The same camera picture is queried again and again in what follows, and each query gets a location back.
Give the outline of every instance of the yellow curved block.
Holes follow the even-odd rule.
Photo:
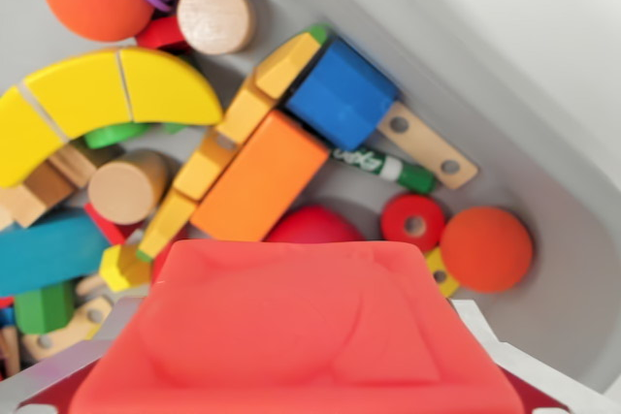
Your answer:
[[[291,38],[256,67],[256,85],[273,99],[280,99],[320,50],[321,44],[311,33]]]
[[[99,275],[115,293],[150,283],[151,265],[141,261],[136,252],[136,244],[119,244],[104,251]]]
[[[131,121],[116,49],[63,60],[33,73],[24,83],[71,140]]]
[[[0,187],[20,184],[63,145],[16,87],[0,97]]]
[[[212,86],[191,65],[160,50],[119,52],[134,121],[214,125],[222,108]]]

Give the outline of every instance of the green marker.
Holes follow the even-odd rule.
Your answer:
[[[360,147],[351,152],[333,149],[330,155],[335,160],[363,172],[394,181],[415,193],[429,194],[436,187],[434,174],[428,170],[376,150],[366,147]]]

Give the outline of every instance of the wooden disc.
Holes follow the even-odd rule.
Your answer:
[[[207,55],[241,50],[254,34],[248,0],[180,0],[177,17],[185,40]]]

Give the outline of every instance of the red block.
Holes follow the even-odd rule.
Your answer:
[[[70,412],[524,411],[417,248],[193,239]]]

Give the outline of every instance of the yellow arch block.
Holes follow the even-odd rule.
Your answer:
[[[134,121],[214,125],[222,119],[209,82],[191,65],[160,50],[119,52]]]

